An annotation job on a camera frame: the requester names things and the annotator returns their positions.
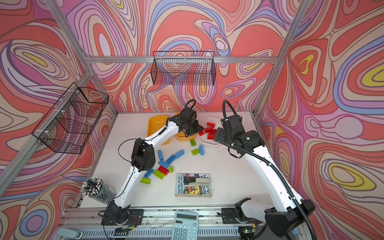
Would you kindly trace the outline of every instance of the book cover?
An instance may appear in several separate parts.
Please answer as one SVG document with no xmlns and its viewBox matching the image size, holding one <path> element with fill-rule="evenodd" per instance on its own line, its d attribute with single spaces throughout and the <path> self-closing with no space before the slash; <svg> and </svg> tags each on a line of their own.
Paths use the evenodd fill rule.
<svg viewBox="0 0 384 240">
<path fill-rule="evenodd" d="M 210 178 L 209 174 L 201 173 L 178 173 L 176 182 L 176 197 L 211 197 L 211 186 L 188 187 L 184 184 L 185 177 L 205 177 Z"/>
</svg>

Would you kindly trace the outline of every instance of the light blue calculator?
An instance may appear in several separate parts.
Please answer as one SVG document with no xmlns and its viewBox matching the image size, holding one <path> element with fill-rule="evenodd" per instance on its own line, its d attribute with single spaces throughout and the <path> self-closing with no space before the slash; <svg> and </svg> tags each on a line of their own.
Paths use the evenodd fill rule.
<svg viewBox="0 0 384 240">
<path fill-rule="evenodd" d="M 177 211 L 173 223 L 172 240 L 196 240 L 199 215 L 193 212 Z"/>
</svg>

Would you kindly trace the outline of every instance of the black wire basket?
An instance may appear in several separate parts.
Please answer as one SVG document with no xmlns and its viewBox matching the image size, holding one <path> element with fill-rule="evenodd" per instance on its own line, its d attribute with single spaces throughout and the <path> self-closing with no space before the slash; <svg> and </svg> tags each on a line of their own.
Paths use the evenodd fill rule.
<svg viewBox="0 0 384 240">
<path fill-rule="evenodd" d="M 154 51 L 154 85 L 215 85 L 213 51 Z"/>
<path fill-rule="evenodd" d="M 53 152 L 81 154 L 108 99 L 107 94 L 93 88 L 77 87 L 39 136 L 32 134 Z"/>
</svg>

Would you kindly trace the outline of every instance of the patterned wall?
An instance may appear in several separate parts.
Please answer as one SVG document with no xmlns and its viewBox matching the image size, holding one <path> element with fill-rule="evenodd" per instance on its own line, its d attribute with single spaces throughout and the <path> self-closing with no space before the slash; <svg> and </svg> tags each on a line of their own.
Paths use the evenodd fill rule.
<svg viewBox="0 0 384 240">
<path fill-rule="evenodd" d="M 84 74 L 43 2 L 0 1 L 0 171 Z M 56 154 L 44 145 L 36 151 L 0 198 L 0 240 L 48 239 L 79 195 L 111 116 L 106 109 L 82 155 Z"/>
<path fill-rule="evenodd" d="M 319 239 L 384 239 L 384 1 L 315 0 L 258 112 Z"/>
<path fill-rule="evenodd" d="M 85 0 L 61 8 L 88 55 L 213 50 L 216 56 L 276 56 L 297 5 L 292 0 Z M 253 110 L 271 65 L 218 64 L 214 87 L 153 86 L 151 64 L 93 68 L 117 111 L 181 110 L 191 98 L 200 111 L 218 111 L 223 99 L 238 110 Z"/>
</svg>

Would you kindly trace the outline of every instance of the calculator screen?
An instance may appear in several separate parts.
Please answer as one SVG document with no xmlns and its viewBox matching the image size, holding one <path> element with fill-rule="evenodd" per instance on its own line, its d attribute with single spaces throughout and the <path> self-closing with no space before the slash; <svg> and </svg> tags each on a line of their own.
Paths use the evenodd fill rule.
<svg viewBox="0 0 384 240">
<path fill-rule="evenodd" d="M 177 214 L 176 216 L 177 216 L 178 218 L 185 218 L 185 219 L 193 219 L 193 220 L 196 220 L 196 216 L 193 216 L 193 215 Z"/>
</svg>

